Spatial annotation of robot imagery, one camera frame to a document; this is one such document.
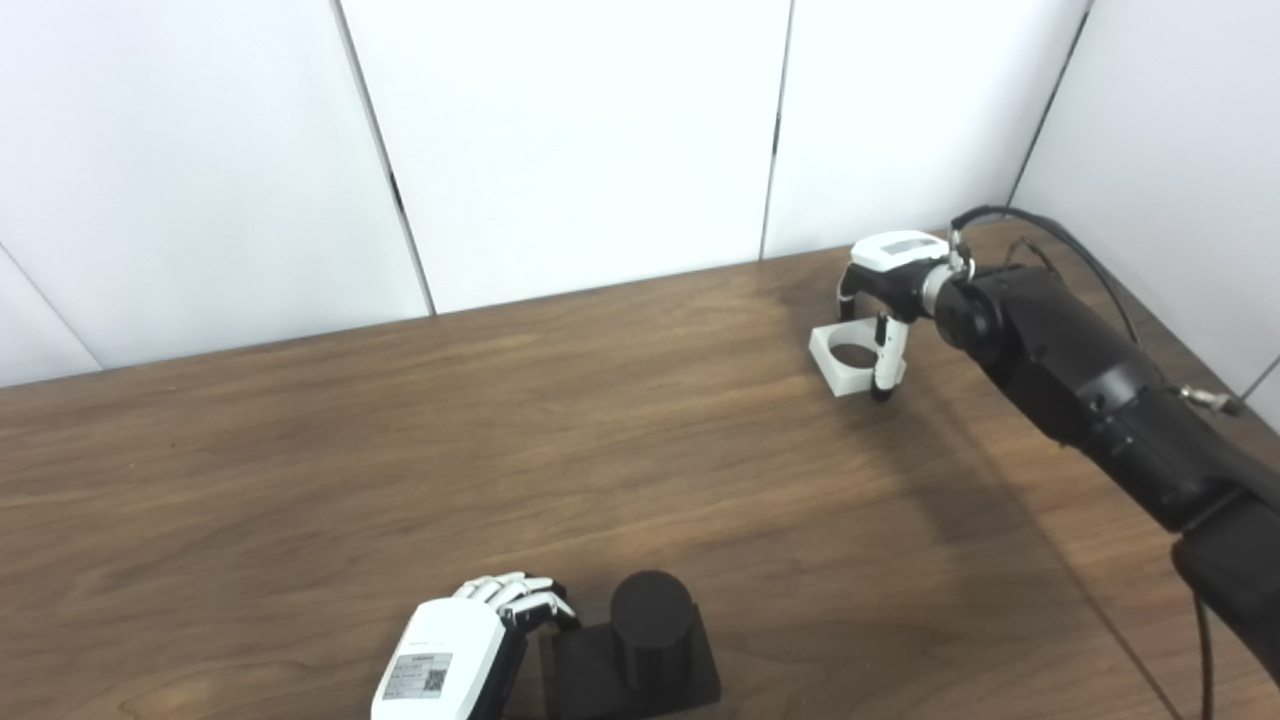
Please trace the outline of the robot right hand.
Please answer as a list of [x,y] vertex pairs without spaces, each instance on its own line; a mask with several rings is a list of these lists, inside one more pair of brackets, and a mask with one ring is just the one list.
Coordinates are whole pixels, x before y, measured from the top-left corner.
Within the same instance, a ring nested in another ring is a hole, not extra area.
[[870,395],[890,400],[905,374],[910,325],[928,315],[925,286],[931,274],[950,277],[950,246],[922,231],[891,231],[856,241],[836,290],[840,322],[858,319],[859,299],[882,305],[873,320],[876,360]]

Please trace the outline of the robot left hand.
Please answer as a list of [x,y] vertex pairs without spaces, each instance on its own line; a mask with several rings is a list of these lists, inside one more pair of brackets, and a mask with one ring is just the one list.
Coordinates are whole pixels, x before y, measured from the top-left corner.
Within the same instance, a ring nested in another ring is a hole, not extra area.
[[483,575],[412,612],[374,693],[372,719],[503,719],[529,637],[581,628],[564,587],[525,571]]

